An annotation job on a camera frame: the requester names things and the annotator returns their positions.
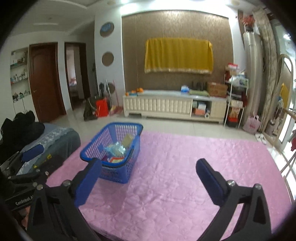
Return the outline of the pink shopping bag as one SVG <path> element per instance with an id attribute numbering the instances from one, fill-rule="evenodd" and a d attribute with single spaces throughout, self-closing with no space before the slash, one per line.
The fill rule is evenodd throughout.
<path id="1" fill-rule="evenodd" d="M 261 125 L 260 117 L 258 115 L 249 116 L 243 125 L 243 130 L 249 134 L 255 135 Z"/>

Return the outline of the blue plastic basket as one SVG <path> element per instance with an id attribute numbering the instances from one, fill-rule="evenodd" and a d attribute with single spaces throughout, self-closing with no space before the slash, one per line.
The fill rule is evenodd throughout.
<path id="1" fill-rule="evenodd" d="M 80 159 L 102 163 L 99 178 L 125 184 L 140 151 L 140 123 L 112 122 L 98 132 L 80 152 Z"/>

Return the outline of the red bag on floor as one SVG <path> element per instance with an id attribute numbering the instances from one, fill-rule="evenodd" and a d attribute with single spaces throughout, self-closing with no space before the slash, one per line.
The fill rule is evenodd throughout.
<path id="1" fill-rule="evenodd" d="M 109 115 L 109 109 L 107 104 L 106 97 L 103 99 L 99 99 L 95 102 L 96 105 L 96 116 L 98 118 L 100 117 L 106 117 Z"/>

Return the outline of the red snack packet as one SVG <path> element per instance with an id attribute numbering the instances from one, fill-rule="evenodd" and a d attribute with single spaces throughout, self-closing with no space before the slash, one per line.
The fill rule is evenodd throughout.
<path id="1" fill-rule="evenodd" d="M 108 162 L 108 163 L 121 163 L 124 160 L 124 157 L 109 157 L 105 156 L 103 157 L 102 161 Z"/>

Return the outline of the orange-yellow snack pouch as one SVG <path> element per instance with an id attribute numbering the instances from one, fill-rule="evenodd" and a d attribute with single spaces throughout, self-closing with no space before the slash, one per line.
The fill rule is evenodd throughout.
<path id="1" fill-rule="evenodd" d="M 125 135 L 125 137 L 123 138 L 123 140 L 121 141 L 121 145 L 124 148 L 127 149 L 127 148 L 130 147 L 130 145 L 132 144 L 133 140 L 134 140 L 134 136 L 132 134 L 130 134 L 130 133 L 127 133 Z"/>

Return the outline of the brown wooden door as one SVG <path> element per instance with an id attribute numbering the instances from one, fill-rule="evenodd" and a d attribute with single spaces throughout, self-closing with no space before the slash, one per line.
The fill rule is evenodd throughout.
<path id="1" fill-rule="evenodd" d="M 58 71 L 57 43 L 29 46 L 29 82 L 37 117 L 49 123 L 66 114 Z"/>

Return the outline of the brown cardboard box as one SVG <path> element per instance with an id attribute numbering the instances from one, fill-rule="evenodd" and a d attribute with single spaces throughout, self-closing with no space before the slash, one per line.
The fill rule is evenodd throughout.
<path id="1" fill-rule="evenodd" d="M 207 92 L 212 97 L 225 98 L 227 96 L 228 86 L 225 84 L 219 84 L 216 82 L 207 83 Z"/>

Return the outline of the silver standing air conditioner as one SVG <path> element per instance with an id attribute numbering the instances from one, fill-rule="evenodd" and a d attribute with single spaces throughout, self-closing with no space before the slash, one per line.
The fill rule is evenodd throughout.
<path id="1" fill-rule="evenodd" d="M 260 36 L 247 31 L 243 34 L 246 54 L 245 74 L 248 79 L 247 106 L 244 108 L 243 123 L 258 114 L 263 78 L 263 51 Z"/>

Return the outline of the blue tissue pack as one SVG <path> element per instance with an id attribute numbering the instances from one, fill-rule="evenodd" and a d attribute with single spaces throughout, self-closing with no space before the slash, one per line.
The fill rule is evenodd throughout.
<path id="1" fill-rule="evenodd" d="M 187 85 L 181 86 L 181 94 L 189 94 L 190 88 Z"/>

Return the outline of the white metal shelf rack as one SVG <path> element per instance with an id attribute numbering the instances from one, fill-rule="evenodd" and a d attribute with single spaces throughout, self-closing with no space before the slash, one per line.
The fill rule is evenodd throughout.
<path id="1" fill-rule="evenodd" d="M 249 80 L 237 64 L 228 63 L 225 67 L 224 84 L 227 86 L 224 126 L 240 128 L 247 105 Z"/>

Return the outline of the oranges on cabinet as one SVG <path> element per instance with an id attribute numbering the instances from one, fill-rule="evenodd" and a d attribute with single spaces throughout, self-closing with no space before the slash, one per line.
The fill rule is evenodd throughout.
<path id="1" fill-rule="evenodd" d="M 139 93 L 143 93 L 143 88 L 137 88 L 136 90 L 131 90 L 125 93 L 126 96 L 138 96 Z"/>

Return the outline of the cream TV cabinet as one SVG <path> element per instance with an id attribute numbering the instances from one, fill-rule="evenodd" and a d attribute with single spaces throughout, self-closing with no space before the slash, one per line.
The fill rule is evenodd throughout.
<path id="1" fill-rule="evenodd" d="M 126 117 L 130 114 L 139 114 L 143 118 L 222 123 L 227 107 L 226 98 L 190 95 L 169 90 L 145 90 L 125 95 L 122 99 Z"/>

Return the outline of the cracker pack with green seal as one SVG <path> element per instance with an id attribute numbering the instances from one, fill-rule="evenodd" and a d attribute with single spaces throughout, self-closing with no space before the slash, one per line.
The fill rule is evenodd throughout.
<path id="1" fill-rule="evenodd" d="M 124 148 L 119 142 L 108 145 L 104 150 L 110 157 L 124 157 L 126 154 L 126 148 Z"/>

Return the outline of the pink quilted mat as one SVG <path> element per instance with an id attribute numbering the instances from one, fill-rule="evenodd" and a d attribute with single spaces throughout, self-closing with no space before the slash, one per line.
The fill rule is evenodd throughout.
<path id="1" fill-rule="evenodd" d="M 291 201 L 264 144 L 146 131 L 128 183 L 98 179 L 80 211 L 112 240 L 197 240 L 218 211 L 196 174 L 201 158 L 226 180 L 262 185 L 277 228 Z"/>

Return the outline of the yellow cloth wall cover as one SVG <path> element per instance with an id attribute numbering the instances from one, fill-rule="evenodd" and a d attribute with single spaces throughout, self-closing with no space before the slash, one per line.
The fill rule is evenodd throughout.
<path id="1" fill-rule="evenodd" d="M 212 44 L 193 38 L 151 38 L 145 42 L 144 72 L 211 74 Z"/>

